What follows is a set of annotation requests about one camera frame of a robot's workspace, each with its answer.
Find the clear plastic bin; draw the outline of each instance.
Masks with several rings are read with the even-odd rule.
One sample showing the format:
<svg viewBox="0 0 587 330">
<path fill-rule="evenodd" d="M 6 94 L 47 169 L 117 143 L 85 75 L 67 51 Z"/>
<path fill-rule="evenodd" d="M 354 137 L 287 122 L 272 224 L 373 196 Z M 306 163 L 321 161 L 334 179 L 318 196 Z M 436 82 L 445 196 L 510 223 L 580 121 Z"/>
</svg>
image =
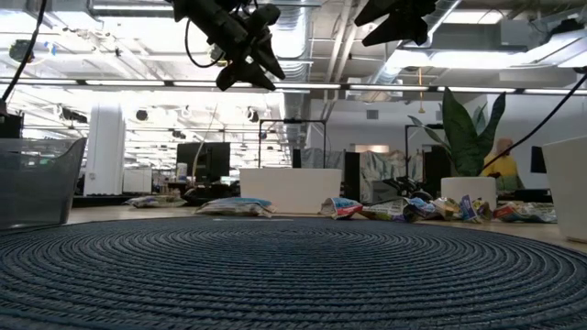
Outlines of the clear plastic bin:
<svg viewBox="0 0 587 330">
<path fill-rule="evenodd" d="M 67 223 L 85 142 L 0 139 L 0 229 Z"/>
</svg>

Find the white pillar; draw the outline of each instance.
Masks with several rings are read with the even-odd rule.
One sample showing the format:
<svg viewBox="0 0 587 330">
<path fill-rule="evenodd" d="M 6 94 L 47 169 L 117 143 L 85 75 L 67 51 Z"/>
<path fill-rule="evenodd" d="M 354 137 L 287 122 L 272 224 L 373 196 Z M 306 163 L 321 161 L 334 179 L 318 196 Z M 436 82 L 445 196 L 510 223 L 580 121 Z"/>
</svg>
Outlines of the white pillar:
<svg viewBox="0 0 587 330">
<path fill-rule="evenodd" d="M 126 125 L 122 106 L 99 103 L 92 107 L 83 195 L 122 193 Z"/>
</svg>

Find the black monitor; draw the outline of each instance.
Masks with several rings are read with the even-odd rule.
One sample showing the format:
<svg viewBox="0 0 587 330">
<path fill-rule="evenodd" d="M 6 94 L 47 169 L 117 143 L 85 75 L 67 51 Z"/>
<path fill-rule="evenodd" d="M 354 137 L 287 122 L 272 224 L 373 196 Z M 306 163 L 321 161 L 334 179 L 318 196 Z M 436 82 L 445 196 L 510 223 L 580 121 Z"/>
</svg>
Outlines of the black monitor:
<svg viewBox="0 0 587 330">
<path fill-rule="evenodd" d="M 541 147 L 532 147 L 532 159 L 530 160 L 530 172 L 546 173 L 547 165 L 544 163 L 544 154 Z"/>
<path fill-rule="evenodd" d="M 182 143 L 177 145 L 177 162 L 187 164 L 187 175 L 192 176 L 195 154 L 199 143 Z M 204 143 L 196 165 L 196 179 L 199 182 L 213 182 L 220 177 L 230 175 L 230 143 Z"/>
</svg>

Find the snack bag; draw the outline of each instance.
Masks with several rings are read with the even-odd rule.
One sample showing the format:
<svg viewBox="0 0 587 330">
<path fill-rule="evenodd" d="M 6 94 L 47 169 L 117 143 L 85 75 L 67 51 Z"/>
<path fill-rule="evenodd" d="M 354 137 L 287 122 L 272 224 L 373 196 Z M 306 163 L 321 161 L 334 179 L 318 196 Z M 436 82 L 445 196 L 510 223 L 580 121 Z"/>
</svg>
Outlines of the snack bag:
<svg viewBox="0 0 587 330">
<path fill-rule="evenodd" d="M 437 212 L 445 220 L 457 220 L 462 218 L 460 205 L 452 198 L 440 197 L 432 202 Z"/>
<path fill-rule="evenodd" d="M 350 219 L 354 214 L 360 212 L 363 205 L 347 198 L 328 198 L 322 203 L 321 215 L 331 216 L 333 219 Z"/>
<path fill-rule="evenodd" d="M 412 223 L 438 218 L 439 214 L 433 204 L 426 203 L 421 198 L 412 198 L 408 200 L 408 205 L 404 208 L 404 217 L 407 222 Z"/>
<path fill-rule="evenodd" d="M 556 224 L 557 215 L 552 203 L 513 203 L 498 207 L 493 216 L 503 222 Z"/>
<path fill-rule="evenodd" d="M 271 202 L 257 198 L 222 198 L 205 203 L 195 211 L 197 215 L 239 215 L 271 217 L 276 209 Z"/>
<path fill-rule="evenodd" d="M 175 195 L 143 196 L 125 202 L 125 204 L 133 205 L 136 208 L 180 207 L 185 203 L 185 200 Z"/>
<path fill-rule="evenodd" d="M 397 197 L 390 201 L 363 206 L 359 214 L 370 220 L 407 222 L 404 217 L 404 208 L 407 205 L 408 200 L 406 198 Z"/>
<path fill-rule="evenodd" d="M 462 211 L 462 220 L 474 224 L 482 224 L 484 221 L 492 219 L 492 212 L 489 204 L 483 200 L 471 201 L 469 195 L 466 195 L 460 201 L 460 210 Z"/>
</svg>

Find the woven rug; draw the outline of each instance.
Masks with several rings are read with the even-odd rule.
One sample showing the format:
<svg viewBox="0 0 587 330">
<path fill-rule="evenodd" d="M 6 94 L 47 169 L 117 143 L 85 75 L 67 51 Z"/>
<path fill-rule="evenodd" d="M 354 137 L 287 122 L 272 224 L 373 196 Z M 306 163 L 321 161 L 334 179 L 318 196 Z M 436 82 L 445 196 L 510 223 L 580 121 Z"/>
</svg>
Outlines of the woven rug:
<svg viewBox="0 0 587 330">
<path fill-rule="evenodd" d="M 0 232 L 2 329 L 585 329 L 587 257 L 435 225 L 183 218 Z"/>
</svg>

